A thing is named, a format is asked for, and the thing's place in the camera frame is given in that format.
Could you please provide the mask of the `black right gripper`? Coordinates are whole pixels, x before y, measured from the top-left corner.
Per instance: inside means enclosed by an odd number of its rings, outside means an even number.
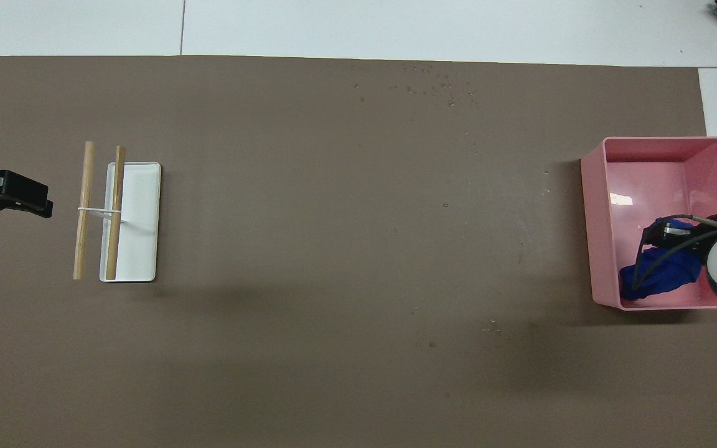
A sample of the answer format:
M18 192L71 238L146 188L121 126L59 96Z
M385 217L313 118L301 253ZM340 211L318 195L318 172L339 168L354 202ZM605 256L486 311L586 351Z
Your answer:
M641 248L689 251L705 256L717 238L717 215L670 215L656 218L641 233Z

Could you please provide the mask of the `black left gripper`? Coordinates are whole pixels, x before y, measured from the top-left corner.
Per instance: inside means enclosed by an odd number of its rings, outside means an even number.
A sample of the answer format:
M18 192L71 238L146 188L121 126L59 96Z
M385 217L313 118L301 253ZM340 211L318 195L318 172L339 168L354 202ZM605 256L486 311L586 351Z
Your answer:
M42 218L51 218L54 204L49 188L11 170L0 170L0 211L18 210Z

